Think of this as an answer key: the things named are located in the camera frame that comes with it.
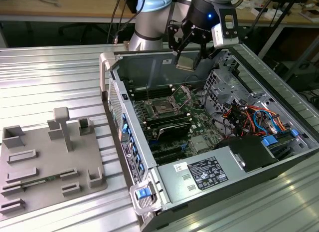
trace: warning label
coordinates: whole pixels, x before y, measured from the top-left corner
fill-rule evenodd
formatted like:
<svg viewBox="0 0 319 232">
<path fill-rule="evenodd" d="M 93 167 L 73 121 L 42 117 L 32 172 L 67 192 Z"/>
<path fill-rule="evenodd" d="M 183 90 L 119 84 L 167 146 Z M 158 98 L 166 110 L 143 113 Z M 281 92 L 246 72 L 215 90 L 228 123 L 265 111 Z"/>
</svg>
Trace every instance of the warning label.
<svg viewBox="0 0 319 232">
<path fill-rule="evenodd" d="M 189 164 L 188 168 L 202 191 L 228 181 L 226 174 L 215 157 Z"/>
</svg>

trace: blue tab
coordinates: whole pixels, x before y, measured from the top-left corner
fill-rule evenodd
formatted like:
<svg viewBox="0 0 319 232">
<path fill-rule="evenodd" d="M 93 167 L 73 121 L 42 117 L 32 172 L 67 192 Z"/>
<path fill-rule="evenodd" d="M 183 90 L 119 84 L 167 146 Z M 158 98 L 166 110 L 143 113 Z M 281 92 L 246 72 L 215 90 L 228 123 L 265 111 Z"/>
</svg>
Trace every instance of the blue tab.
<svg viewBox="0 0 319 232">
<path fill-rule="evenodd" d="M 296 137 L 296 136 L 299 135 L 299 132 L 298 132 L 297 130 L 295 130 L 295 129 L 292 129 L 292 130 L 291 130 L 291 134 L 292 134 L 294 137 Z"/>
<path fill-rule="evenodd" d="M 133 155 L 135 156 L 138 150 L 136 149 L 136 146 L 133 146 Z"/>
<path fill-rule="evenodd" d="M 149 188 L 140 189 L 139 191 L 136 191 L 136 195 L 138 199 L 144 199 L 146 197 L 151 196 L 151 190 Z"/>
<path fill-rule="evenodd" d="M 277 143 L 277 139 L 274 136 L 266 136 L 264 139 L 261 141 L 265 146 L 270 146 L 272 144 Z"/>
<path fill-rule="evenodd" d="M 127 131 L 128 131 L 128 125 L 127 125 L 127 123 L 125 123 L 123 128 L 122 128 L 122 132 L 126 133 Z"/>
<path fill-rule="evenodd" d="M 140 164 L 140 171 L 144 171 L 144 166 L 143 166 L 143 164 Z"/>
</svg>

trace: chair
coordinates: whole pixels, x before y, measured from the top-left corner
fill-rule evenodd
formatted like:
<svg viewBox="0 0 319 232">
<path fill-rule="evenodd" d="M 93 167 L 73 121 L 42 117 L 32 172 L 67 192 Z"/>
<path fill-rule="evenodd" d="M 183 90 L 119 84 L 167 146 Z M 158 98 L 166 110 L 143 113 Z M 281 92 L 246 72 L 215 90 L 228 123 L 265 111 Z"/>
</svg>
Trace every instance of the chair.
<svg viewBox="0 0 319 232">
<path fill-rule="evenodd" d="M 73 23 L 70 25 L 65 25 L 65 26 L 61 26 L 59 27 L 59 35 L 63 36 L 64 35 L 64 30 L 67 28 L 72 28 L 72 27 L 80 27 L 80 26 L 84 26 L 84 30 L 82 32 L 82 36 L 80 39 L 80 44 L 84 44 L 84 40 L 85 40 L 85 36 L 86 34 L 91 31 L 92 29 L 96 29 L 97 31 L 100 31 L 101 33 L 103 33 L 105 36 L 108 35 L 108 32 L 102 28 L 100 28 L 98 25 L 98 23 L 83 23 L 83 22 L 77 22 L 77 23 Z"/>
</svg>

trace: metal table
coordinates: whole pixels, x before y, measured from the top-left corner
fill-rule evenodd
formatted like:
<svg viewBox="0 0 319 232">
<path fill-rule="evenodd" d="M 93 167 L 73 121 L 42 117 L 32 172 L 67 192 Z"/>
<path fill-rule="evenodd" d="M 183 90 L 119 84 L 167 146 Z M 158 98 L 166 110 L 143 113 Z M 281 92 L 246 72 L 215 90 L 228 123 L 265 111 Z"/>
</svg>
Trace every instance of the metal table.
<svg viewBox="0 0 319 232">
<path fill-rule="evenodd" d="M 319 130 L 314 109 L 269 73 L 269 68 L 246 47 L 235 49 Z M 104 191 L 0 222 L 0 231 L 140 230 L 99 94 L 100 53 L 123 50 L 122 45 L 92 45 L 0 51 L 0 128 L 12 124 L 21 125 L 23 130 L 45 127 L 52 109 L 59 106 L 69 107 L 71 119 L 90 116 L 108 183 Z M 239 70 L 245 80 L 247 72 L 242 67 Z M 246 84 L 258 90 L 248 78 Z M 159 232 L 318 231 L 318 191 L 319 155 L 315 155 L 269 182 L 171 223 Z"/>
</svg>

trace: chip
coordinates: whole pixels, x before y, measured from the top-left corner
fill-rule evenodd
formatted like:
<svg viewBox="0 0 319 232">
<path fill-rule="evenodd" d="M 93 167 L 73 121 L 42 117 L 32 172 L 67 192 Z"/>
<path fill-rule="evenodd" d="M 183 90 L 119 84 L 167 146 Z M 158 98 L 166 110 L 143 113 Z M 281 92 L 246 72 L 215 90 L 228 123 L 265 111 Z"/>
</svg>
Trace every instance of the chip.
<svg viewBox="0 0 319 232">
<path fill-rule="evenodd" d="M 203 136 L 195 136 L 191 138 L 190 141 L 196 152 L 201 152 L 203 150 L 209 149 L 209 145 L 207 144 Z"/>
<path fill-rule="evenodd" d="M 168 101 L 154 101 L 153 110 L 158 115 L 174 112 L 172 104 Z"/>
</svg>

